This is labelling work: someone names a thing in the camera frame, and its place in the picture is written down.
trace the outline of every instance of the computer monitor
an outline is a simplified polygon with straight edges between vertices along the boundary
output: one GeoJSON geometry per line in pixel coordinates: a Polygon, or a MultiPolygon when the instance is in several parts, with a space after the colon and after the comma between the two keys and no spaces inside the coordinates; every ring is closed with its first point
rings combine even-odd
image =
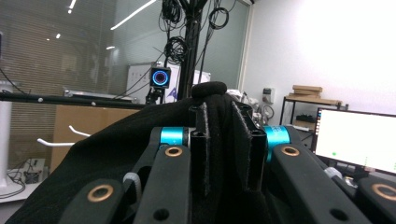
{"type": "Polygon", "coordinates": [[[396,116],[318,108],[312,144],[323,161],[396,175],[396,116]]]}

